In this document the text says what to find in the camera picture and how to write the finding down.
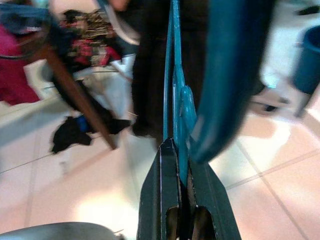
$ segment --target red fabric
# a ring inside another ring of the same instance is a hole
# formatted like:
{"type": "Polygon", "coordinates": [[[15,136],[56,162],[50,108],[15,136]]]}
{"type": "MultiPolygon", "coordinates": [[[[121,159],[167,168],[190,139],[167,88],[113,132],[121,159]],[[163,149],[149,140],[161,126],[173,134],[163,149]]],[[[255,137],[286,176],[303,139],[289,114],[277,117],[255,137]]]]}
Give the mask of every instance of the red fabric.
{"type": "MultiPolygon", "coordinates": [[[[0,55],[21,55],[14,35],[0,25],[0,55]]],[[[28,85],[23,60],[6,60],[0,58],[0,101],[10,105],[34,103],[39,101],[37,94],[28,85]]]]}

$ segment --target gray object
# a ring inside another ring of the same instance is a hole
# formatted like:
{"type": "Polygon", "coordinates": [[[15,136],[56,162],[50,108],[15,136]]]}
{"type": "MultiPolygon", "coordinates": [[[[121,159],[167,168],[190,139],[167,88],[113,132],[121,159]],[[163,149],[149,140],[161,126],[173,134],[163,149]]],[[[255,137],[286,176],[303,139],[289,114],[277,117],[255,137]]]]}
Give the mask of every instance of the gray object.
{"type": "Polygon", "coordinates": [[[101,225],[86,222],[61,222],[33,226],[0,234],[0,240],[118,240],[101,225]]]}

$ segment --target black cloth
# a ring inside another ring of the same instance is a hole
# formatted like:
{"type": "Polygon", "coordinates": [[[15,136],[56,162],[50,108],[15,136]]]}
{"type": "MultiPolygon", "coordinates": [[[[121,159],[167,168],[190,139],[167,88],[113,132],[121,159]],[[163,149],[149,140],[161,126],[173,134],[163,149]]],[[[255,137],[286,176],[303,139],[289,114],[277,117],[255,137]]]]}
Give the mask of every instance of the black cloth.
{"type": "MultiPolygon", "coordinates": [[[[162,141],[163,97],[169,1],[155,1],[145,9],[145,31],[141,33],[133,66],[133,109],[138,115],[133,126],[136,135],[151,135],[162,141]]],[[[182,67],[185,83],[193,92],[197,107],[201,97],[205,58],[208,1],[184,0],[181,12],[182,67]]]]}
{"type": "Polygon", "coordinates": [[[71,144],[90,145],[91,140],[89,135],[80,130],[76,119],[69,116],[54,133],[52,152],[57,154],[67,149],[71,144]]]}

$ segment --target cloth pile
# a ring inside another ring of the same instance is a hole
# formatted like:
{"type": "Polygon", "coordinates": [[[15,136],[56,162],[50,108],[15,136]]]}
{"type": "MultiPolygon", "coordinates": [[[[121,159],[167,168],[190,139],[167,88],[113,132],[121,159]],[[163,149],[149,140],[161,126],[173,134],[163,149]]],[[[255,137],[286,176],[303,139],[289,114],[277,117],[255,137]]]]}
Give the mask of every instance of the cloth pile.
{"type": "MultiPolygon", "coordinates": [[[[58,22],[44,8],[3,3],[0,4],[0,11],[0,55],[21,55],[16,35],[42,31],[43,24],[47,23],[50,25],[48,40],[71,74],[88,67],[104,67],[113,60],[122,60],[122,48],[116,42],[117,35],[103,12],[96,10],[83,13],[68,10],[63,13],[65,19],[58,22]]],[[[28,86],[23,68],[25,65],[23,60],[0,59],[0,101],[5,100],[14,105],[39,100],[33,89],[28,86]]],[[[80,112],[55,76],[51,81],[62,99],[80,112]]],[[[112,116],[111,112],[90,94],[82,81],[76,82],[111,134],[117,134],[131,124],[129,120],[112,116]]],[[[71,144],[90,145],[92,139],[88,133],[94,132],[83,115],[77,118],[69,116],[53,134],[52,152],[63,151],[71,144]]]]}

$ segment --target blue cloth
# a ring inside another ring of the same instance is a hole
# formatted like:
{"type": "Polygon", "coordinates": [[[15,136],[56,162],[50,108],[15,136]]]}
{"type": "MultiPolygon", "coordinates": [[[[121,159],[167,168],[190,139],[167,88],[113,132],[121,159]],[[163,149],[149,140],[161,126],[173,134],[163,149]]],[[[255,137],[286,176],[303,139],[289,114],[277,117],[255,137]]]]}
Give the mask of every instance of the blue cloth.
{"type": "Polygon", "coordinates": [[[15,35],[41,31],[43,23],[50,24],[49,41],[59,55],[65,55],[75,34],[62,29],[46,8],[28,5],[0,4],[0,24],[15,35]]]}

